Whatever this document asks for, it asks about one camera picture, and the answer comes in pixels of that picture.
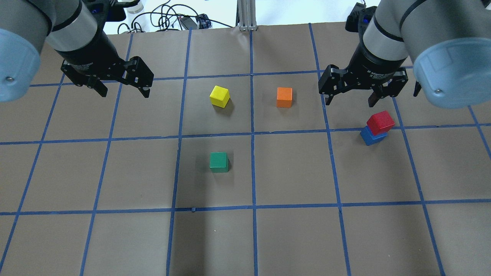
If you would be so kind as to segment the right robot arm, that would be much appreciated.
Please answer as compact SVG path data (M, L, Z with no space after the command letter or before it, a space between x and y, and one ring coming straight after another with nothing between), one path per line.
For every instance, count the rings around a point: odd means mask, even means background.
M325 104L351 90L371 90L368 105L400 94L412 62L416 85L439 108L490 100L490 10L480 0L382 0L354 13L358 46L344 69L331 64L319 79Z

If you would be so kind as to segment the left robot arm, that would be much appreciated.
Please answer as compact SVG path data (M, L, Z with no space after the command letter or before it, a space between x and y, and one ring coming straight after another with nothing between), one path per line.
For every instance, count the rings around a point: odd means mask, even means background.
M113 80L148 98L153 72L138 56L121 58L103 30L110 10L138 4L138 0L2 0L1 102L27 93L45 43L63 58L60 69L76 86L105 97L108 89L103 81Z

